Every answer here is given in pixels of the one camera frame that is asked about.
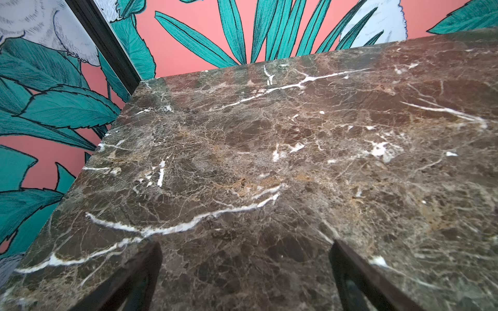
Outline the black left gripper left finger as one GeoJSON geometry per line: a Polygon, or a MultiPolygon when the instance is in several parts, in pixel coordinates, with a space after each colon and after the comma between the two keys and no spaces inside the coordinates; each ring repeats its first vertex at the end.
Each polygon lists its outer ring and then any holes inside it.
{"type": "Polygon", "coordinates": [[[149,310],[162,260],[159,242],[148,242],[71,310],[149,310]]]}

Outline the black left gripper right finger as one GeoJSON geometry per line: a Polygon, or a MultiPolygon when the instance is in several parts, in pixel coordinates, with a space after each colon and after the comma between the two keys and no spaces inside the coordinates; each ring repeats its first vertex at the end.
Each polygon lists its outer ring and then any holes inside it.
{"type": "Polygon", "coordinates": [[[422,310],[345,242],[335,239],[329,261],[344,310],[422,310]]]}

